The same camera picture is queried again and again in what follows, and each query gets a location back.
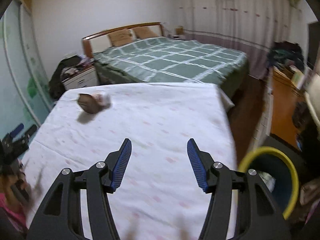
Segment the desk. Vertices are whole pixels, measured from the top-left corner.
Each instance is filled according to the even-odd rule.
[[[293,85],[290,80],[286,80],[284,77],[273,71],[273,114],[270,133],[275,134],[298,149],[296,134],[299,130],[293,125],[292,115],[296,103],[303,101],[304,98],[298,96],[295,89],[292,87]]]

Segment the metal screw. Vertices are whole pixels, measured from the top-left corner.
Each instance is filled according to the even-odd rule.
[[[213,164],[213,166],[216,168],[216,169],[221,169],[222,168],[222,163],[220,163],[220,162],[215,162],[214,164]]]
[[[62,173],[63,175],[68,175],[68,174],[70,173],[70,169],[65,168],[65,169],[62,170],[61,173]]]
[[[96,164],[96,167],[99,168],[99,169],[103,168],[104,166],[106,166],[106,164],[104,162],[98,162]]]
[[[257,172],[256,172],[256,170],[254,170],[254,169],[248,170],[248,173],[249,173],[250,175],[252,175],[252,176],[257,175]]]

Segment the wooden floor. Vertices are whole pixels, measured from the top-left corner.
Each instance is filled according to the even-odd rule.
[[[247,76],[232,98],[235,107],[228,112],[232,135],[236,144],[238,164],[245,156],[263,108],[263,81]]]

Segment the wooden headboard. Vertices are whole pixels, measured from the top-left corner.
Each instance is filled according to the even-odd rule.
[[[119,28],[114,28],[111,30],[105,30],[99,33],[92,34],[90,36],[84,37],[82,39],[82,46],[84,53],[87,55],[87,57],[92,58],[93,52],[100,52],[103,51],[107,48],[112,47],[111,42],[108,37],[108,33],[119,31],[122,29],[132,29],[135,27],[142,27],[142,26],[149,26],[150,29],[160,35],[163,36],[163,28],[160,22],[156,23],[140,23],[140,24],[134,24],[134,25],[128,25],[128,26],[123,26]]]

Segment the white tablecloth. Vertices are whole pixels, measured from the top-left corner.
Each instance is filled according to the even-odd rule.
[[[99,91],[110,94],[111,107],[97,115],[84,113],[78,93]],[[120,238],[131,218],[138,217],[136,239],[178,239],[177,221],[183,217],[191,240],[198,239],[211,196],[197,185],[187,141],[194,138],[215,161],[236,168],[227,116],[213,84],[136,83],[67,91],[22,160],[33,188],[27,225],[63,168],[86,170],[118,150],[125,138],[132,141],[132,155],[120,188],[108,195]],[[81,201],[84,234],[90,238],[85,194]],[[232,211],[228,237],[234,227]]]

